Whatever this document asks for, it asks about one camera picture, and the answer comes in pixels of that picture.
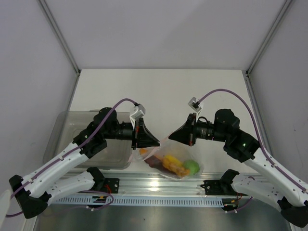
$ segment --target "robotic arm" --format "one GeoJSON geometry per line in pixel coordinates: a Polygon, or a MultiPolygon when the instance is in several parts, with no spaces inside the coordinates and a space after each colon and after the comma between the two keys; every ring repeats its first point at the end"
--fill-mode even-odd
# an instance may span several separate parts
{"type": "Polygon", "coordinates": [[[107,147],[106,139],[131,140],[131,147],[159,146],[159,141],[146,128],[142,116],[145,109],[135,103],[130,123],[119,123],[114,108],[103,108],[61,153],[36,171],[15,175],[9,182],[25,218],[42,213],[52,202],[85,190],[100,191],[104,176],[96,167],[82,174],[59,180],[65,173],[87,161],[107,147]]]}
{"type": "Polygon", "coordinates": [[[202,108],[196,103],[195,98],[189,104],[197,113],[189,114],[185,124],[172,133],[169,139],[188,146],[195,145],[197,139],[224,142],[223,149],[229,156],[253,168],[270,182],[257,182],[229,169],[218,181],[218,189],[216,187],[212,190],[211,181],[205,180],[203,187],[206,194],[244,193],[273,206],[292,224],[306,226],[308,184],[278,163],[254,137],[240,130],[240,120],[230,109],[218,110],[214,123],[211,123],[202,121],[201,117],[198,119],[202,108]]]}

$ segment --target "white table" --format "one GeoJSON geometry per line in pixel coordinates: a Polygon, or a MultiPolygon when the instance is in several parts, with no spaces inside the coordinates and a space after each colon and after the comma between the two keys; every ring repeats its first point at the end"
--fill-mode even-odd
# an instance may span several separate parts
{"type": "MultiPolygon", "coordinates": [[[[131,98],[146,108],[145,124],[158,139],[178,129],[193,110],[187,105],[195,96],[217,88],[239,94],[252,108],[244,77],[240,70],[178,70],[178,69],[84,69],[81,72],[71,111],[89,111],[112,107],[122,98],[131,98]]],[[[129,112],[131,103],[123,103],[118,112],[129,112]]],[[[210,121],[218,109],[230,108],[241,120],[242,130],[254,137],[252,121],[244,105],[234,96],[219,92],[204,101],[203,116],[210,121]]],[[[223,151],[223,143],[197,140],[189,150],[204,165],[204,173],[224,173],[231,168],[243,173],[253,169],[232,159],[223,151]]],[[[156,173],[144,162],[132,163],[121,170],[127,173],[156,173]]]]}

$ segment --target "plastic container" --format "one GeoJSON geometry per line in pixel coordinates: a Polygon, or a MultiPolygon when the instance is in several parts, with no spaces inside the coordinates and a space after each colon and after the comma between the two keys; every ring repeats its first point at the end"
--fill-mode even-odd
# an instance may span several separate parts
{"type": "MultiPolygon", "coordinates": [[[[43,162],[47,163],[60,153],[73,138],[78,135],[93,120],[98,111],[66,111],[58,115],[51,137],[47,144],[43,162]]],[[[120,123],[129,122],[129,113],[117,112],[120,123]]],[[[130,163],[132,153],[131,141],[107,140],[107,148],[97,153],[88,161],[77,167],[98,167],[101,169],[125,169],[130,163]]]]}

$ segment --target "clear plastic bag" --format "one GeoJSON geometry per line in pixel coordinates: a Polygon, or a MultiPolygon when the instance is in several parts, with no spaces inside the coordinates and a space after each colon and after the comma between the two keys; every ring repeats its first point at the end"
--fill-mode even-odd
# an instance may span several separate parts
{"type": "Polygon", "coordinates": [[[169,139],[161,141],[160,147],[140,149],[134,161],[144,161],[156,168],[161,175],[179,180],[202,173],[201,163],[184,144],[169,139]]]}

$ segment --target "metal floor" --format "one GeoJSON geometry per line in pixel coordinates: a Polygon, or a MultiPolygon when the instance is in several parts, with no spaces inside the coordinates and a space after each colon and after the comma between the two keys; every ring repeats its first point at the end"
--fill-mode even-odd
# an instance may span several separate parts
{"type": "MultiPolygon", "coordinates": [[[[70,205],[52,205],[45,214],[70,205]]],[[[35,231],[290,231],[280,213],[257,200],[238,214],[220,208],[110,206],[90,212],[74,209],[51,217],[40,216],[35,231]]]]}

